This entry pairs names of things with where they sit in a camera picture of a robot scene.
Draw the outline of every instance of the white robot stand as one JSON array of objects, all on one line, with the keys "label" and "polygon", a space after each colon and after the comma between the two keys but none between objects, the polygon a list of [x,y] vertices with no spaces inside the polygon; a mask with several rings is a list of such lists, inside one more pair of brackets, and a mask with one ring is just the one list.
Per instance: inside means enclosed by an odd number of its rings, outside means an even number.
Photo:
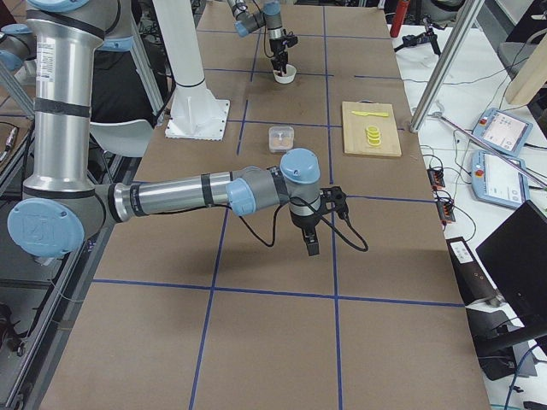
[{"label": "white robot stand", "polygon": [[221,140],[230,102],[205,84],[190,1],[154,0],[154,7],[176,81],[166,136]]}]

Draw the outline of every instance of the stack of yellow rings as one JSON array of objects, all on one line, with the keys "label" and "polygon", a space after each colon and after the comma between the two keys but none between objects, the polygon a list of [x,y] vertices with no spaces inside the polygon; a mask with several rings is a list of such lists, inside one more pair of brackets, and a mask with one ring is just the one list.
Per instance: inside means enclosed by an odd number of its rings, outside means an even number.
[{"label": "stack of yellow rings", "polygon": [[382,134],[379,131],[377,126],[368,126],[367,127],[367,141],[373,147],[378,147],[382,144]]}]

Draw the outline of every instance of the white sticker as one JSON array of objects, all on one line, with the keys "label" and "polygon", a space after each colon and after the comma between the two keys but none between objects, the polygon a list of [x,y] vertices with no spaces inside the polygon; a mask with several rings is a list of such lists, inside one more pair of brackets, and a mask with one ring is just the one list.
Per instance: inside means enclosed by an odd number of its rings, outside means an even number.
[{"label": "white sticker", "polygon": [[452,242],[450,246],[452,247],[454,255],[456,255],[456,258],[458,258],[460,263],[473,262],[473,257],[471,256],[471,254],[469,254],[468,249],[465,247],[465,243]]},{"label": "white sticker", "polygon": [[36,80],[55,82],[55,43],[36,44]]}]

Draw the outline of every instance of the blue tablet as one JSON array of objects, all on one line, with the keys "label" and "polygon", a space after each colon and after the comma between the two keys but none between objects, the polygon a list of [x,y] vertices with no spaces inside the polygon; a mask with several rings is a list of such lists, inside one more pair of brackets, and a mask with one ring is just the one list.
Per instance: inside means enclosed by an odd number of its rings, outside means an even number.
[{"label": "blue tablet", "polygon": [[[511,161],[526,169],[523,160],[511,158]],[[530,199],[528,178],[495,155],[476,151],[471,165],[471,185],[479,200],[517,209]]]},{"label": "blue tablet", "polygon": [[473,135],[502,154],[517,156],[532,131],[532,123],[489,108],[480,117]]}]

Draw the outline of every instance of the table surface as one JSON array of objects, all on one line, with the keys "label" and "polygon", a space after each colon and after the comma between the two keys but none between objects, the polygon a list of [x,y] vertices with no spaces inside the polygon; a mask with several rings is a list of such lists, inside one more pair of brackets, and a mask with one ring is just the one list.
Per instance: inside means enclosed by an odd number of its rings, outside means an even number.
[{"label": "table surface", "polygon": [[[404,26],[400,36],[415,35],[420,32],[423,32],[421,27]],[[447,29],[445,32],[436,31],[436,33],[438,34],[438,41],[442,49],[450,35],[450,29]],[[394,47],[400,43],[400,38],[393,39]],[[428,45],[397,52],[397,63],[401,69],[401,75],[404,79],[405,90],[411,108],[417,106],[426,86],[425,83],[416,81],[429,79],[436,60],[437,57],[432,53],[432,49]],[[543,147],[547,146],[545,135],[536,125],[528,108],[518,108],[517,106],[508,105],[503,100],[503,92],[509,85],[509,78],[503,70],[503,64],[497,58],[496,52],[488,43],[485,34],[479,29],[472,29],[444,82],[472,82],[488,76],[491,77],[473,82],[472,84],[443,85],[437,99],[440,107],[438,104],[434,104],[431,112],[444,108],[444,115],[447,118],[450,118],[456,124],[466,129],[471,129],[487,108],[501,107],[502,109],[510,109],[509,112],[513,115],[534,124],[528,143]],[[470,169],[472,153],[478,147],[472,144],[468,147],[468,139],[460,133],[456,134],[455,140],[452,130],[448,126],[442,124],[439,120],[428,119],[420,129],[419,136],[423,154],[435,154],[443,161],[446,167],[453,168],[458,168],[455,164],[455,158],[457,158],[459,164],[462,164],[467,170]],[[525,147],[521,151],[520,158],[525,160],[529,168],[542,174],[547,174],[547,152]],[[429,160],[430,157],[425,157],[426,165],[428,165]],[[438,165],[435,160],[433,160],[432,164],[434,166]],[[469,247],[474,251],[514,211],[494,204],[477,201],[471,186],[464,184],[454,171],[447,171],[444,179],[447,183],[446,190],[452,196],[456,196],[456,205],[467,212],[477,224],[475,235],[468,241]],[[532,190],[531,197],[532,201],[539,208],[543,210],[547,209],[547,192]],[[470,238],[472,234],[472,222],[468,217],[456,210],[456,223],[448,225],[444,235],[447,238],[459,236]],[[485,305],[479,305],[476,308],[491,311]],[[515,313],[509,306],[504,306],[503,310],[509,318],[515,317]],[[522,325],[519,320],[514,321],[514,324]],[[544,357],[537,349],[534,353],[540,357]],[[547,382],[546,367],[544,364],[537,366],[537,378],[518,379],[517,385],[522,387],[525,392],[521,394],[514,393],[510,402],[511,405],[523,408],[523,401],[547,402],[547,389],[545,388]],[[491,403],[504,404],[510,381],[510,377],[496,382],[492,382],[485,377],[485,384]]]},{"label": "table surface", "polygon": [[[274,82],[262,35],[238,38],[208,3],[198,37],[208,87],[232,101],[225,137],[157,130],[136,179],[275,165],[268,128],[291,125],[323,186],[352,195],[370,251],[320,225],[309,258],[287,209],[273,249],[224,209],[118,225],[41,408],[488,408],[383,13],[283,19],[300,39],[290,85]],[[363,98],[393,104],[401,158],[344,154],[341,102]],[[249,217],[265,237],[272,213]]]}]

